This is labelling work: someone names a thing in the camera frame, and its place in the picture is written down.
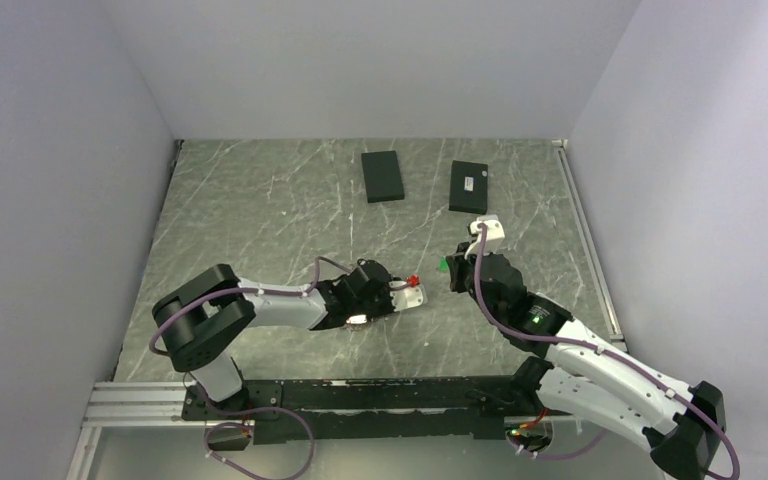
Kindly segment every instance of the black rectangular box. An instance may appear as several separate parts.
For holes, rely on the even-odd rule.
[[[404,200],[405,186],[395,151],[361,154],[360,163],[368,203]]]
[[[452,162],[449,210],[484,215],[487,213],[487,165]]]

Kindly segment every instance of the table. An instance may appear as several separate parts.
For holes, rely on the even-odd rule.
[[[360,155],[396,150],[401,201],[367,204]],[[429,303],[360,330],[244,331],[229,347],[247,378],[507,375],[524,360],[466,294],[449,292],[441,258],[468,239],[475,215],[448,211],[453,160],[489,164],[501,249],[526,285],[593,331],[618,333],[549,140],[354,139],[185,141],[157,225],[115,381],[181,378],[148,352],[151,307],[216,263],[273,284],[302,284],[311,260],[381,262],[416,273]],[[326,276],[336,276],[327,269]]]

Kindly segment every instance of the gray wall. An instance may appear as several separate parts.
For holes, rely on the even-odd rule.
[[[632,353],[723,389],[767,479],[768,2],[644,1],[570,142]]]
[[[179,138],[567,138],[639,0],[104,0]]]
[[[0,1],[0,479],[65,475],[171,154],[98,2]]]

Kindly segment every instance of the floor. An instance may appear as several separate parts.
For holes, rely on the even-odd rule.
[[[396,150],[406,198],[367,204],[360,155]],[[475,215],[448,211],[453,160],[489,164],[490,212],[507,235],[500,253],[531,290],[607,337],[558,165],[548,140],[375,139],[186,141],[173,173],[116,381],[181,374],[147,350],[151,307],[216,263],[264,283],[302,284],[311,260],[381,262],[417,273],[429,303],[367,328],[244,331],[229,352],[247,378],[364,378],[511,374],[525,355],[465,294],[448,290],[441,258],[467,240]],[[336,276],[327,270],[328,276]]]

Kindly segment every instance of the purple cable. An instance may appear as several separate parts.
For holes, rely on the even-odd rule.
[[[213,459],[218,460],[223,464],[230,466],[234,470],[244,475],[248,475],[251,478],[254,478],[255,480],[295,480],[296,478],[299,478],[302,475],[304,475],[304,473],[310,468],[310,464],[311,462],[313,462],[313,455],[316,450],[316,443],[313,438],[313,429],[310,428],[310,424],[308,424],[305,421],[305,419],[301,417],[301,415],[299,415],[298,413],[292,410],[282,408],[282,407],[258,407],[258,408],[250,408],[248,410],[239,410],[239,411],[221,410],[217,408],[216,405],[213,404],[213,402],[210,401],[210,397],[208,397],[207,392],[204,390],[204,387],[201,386],[200,383],[196,382],[196,388],[198,388],[199,395],[201,395],[201,398],[204,400],[204,405],[207,407],[208,410],[212,411],[213,413],[217,413],[220,415],[234,415],[234,416],[237,416],[237,415],[245,416],[245,415],[251,415],[255,413],[264,413],[264,412],[283,413],[285,415],[289,415],[293,417],[296,421],[298,421],[302,425],[302,427],[304,427],[305,432],[307,433],[307,438],[310,439],[310,450],[308,451],[307,460],[305,460],[305,463],[304,465],[302,465],[302,468],[300,468],[299,471],[290,475],[289,477],[284,477],[281,479],[271,479],[268,477],[261,477],[260,475],[252,472],[251,470],[247,470],[242,465],[235,463],[234,461],[229,460],[226,457],[223,457],[222,455],[219,455],[218,453],[210,449],[210,436],[213,434],[213,432],[221,428],[243,429],[246,431],[253,430],[252,427],[248,425],[243,425],[241,423],[223,422],[218,425],[214,425],[204,433],[204,449],[207,450],[208,455],[210,455]]]
[[[481,264],[484,259],[484,247],[487,243],[487,225],[484,223],[479,223],[478,228],[481,229],[481,240],[478,243],[478,257],[475,260],[475,273],[473,275],[473,282],[475,283],[476,303],[478,303],[478,308],[481,309],[481,313],[484,314],[484,317],[487,318],[487,321],[489,321],[493,326],[495,326],[502,332],[512,337],[519,338],[521,340],[526,340],[529,342],[546,342],[546,343],[554,343],[554,344],[567,343],[570,345],[576,345],[579,347],[587,348],[588,350],[593,350],[595,352],[598,347],[595,344],[592,344],[590,342],[585,342],[583,340],[578,340],[575,338],[529,335],[527,333],[522,333],[512,328],[508,328],[505,325],[502,325],[501,323],[499,323],[498,320],[493,318],[493,314],[490,313],[490,310],[487,308],[487,304],[484,303],[484,295],[482,295],[481,293]],[[614,360],[631,368],[632,370],[640,374],[643,378],[652,382],[661,391],[666,392],[670,390],[670,387],[667,386],[664,382],[658,380],[657,378],[655,378],[655,376],[647,372],[645,369],[643,369],[636,363],[632,362],[631,360],[623,357],[622,355],[619,355],[611,350],[602,351],[602,355],[606,355],[610,358],[613,358]],[[684,405],[688,410],[690,410],[691,412],[696,414],[697,417],[702,419],[702,421],[705,422],[705,424],[708,425],[708,427],[711,428],[711,430],[713,430],[718,437],[720,437],[720,440],[722,441],[723,445],[726,447],[726,450],[728,451],[729,458],[731,459],[731,467],[732,467],[731,476],[726,477],[718,473],[712,472],[710,470],[705,472],[705,474],[709,475],[712,478],[715,478],[716,480],[738,480],[740,478],[740,460],[737,458],[737,451],[734,449],[734,445],[731,443],[731,440],[729,440],[728,436],[726,436],[725,432],[723,432],[720,429],[720,427],[717,425],[717,423],[714,420],[711,419],[711,417],[706,415],[705,412],[699,409],[699,407],[697,407],[696,405],[693,405],[690,402],[690,400],[682,397],[677,393],[673,396],[673,399],[678,401],[682,405]],[[586,453],[586,451],[589,451],[590,448],[592,448],[592,446],[588,445],[587,447],[584,447],[584,449],[579,450],[578,452],[567,454],[567,455],[572,455],[567,458],[574,458],[578,455]]]
[[[269,294],[269,295],[278,295],[283,297],[301,297],[305,294],[308,294],[313,291],[314,288],[316,288],[316,284],[319,283],[319,262],[325,262],[330,265],[333,265],[340,270],[351,273],[351,269],[348,267],[344,267],[343,265],[340,265],[339,263],[335,262],[334,260],[331,260],[330,258],[325,257],[316,257],[313,259],[313,280],[311,280],[310,284],[301,292],[285,292],[281,290],[271,290],[271,289],[259,289],[256,287],[234,287],[234,288],[226,288],[224,290],[217,290],[212,293],[208,293],[207,295],[204,295],[195,301],[191,302],[189,305],[186,305],[181,310],[178,310],[177,312],[173,313],[172,316],[166,319],[165,322],[163,322],[160,327],[157,328],[157,330],[154,332],[154,334],[151,336],[151,339],[148,341],[148,349],[151,351],[151,353],[162,355],[164,357],[168,357],[169,353],[160,350],[157,348],[157,340],[160,339],[160,337],[163,335],[166,330],[169,330],[172,325],[175,324],[175,322],[178,321],[179,318],[183,317],[184,315],[192,312],[196,308],[201,307],[205,303],[215,300],[219,297],[224,297],[225,295],[240,295],[244,293],[258,293],[260,290],[263,290],[263,293]]]
[[[581,447],[578,451],[572,452],[572,453],[559,453],[559,454],[542,454],[538,453],[536,457],[532,456],[532,458],[539,458],[540,460],[572,460],[575,457],[579,457],[581,455],[584,455],[585,453],[589,452],[590,450],[593,450],[593,447],[599,444],[599,442],[602,441],[603,438],[608,434],[607,430],[602,430],[599,432],[595,437],[593,437],[593,440],[590,440],[590,443],[587,445]],[[511,437],[506,437],[508,439],[508,443],[511,444],[514,448],[519,451],[519,445],[513,442],[511,440]]]

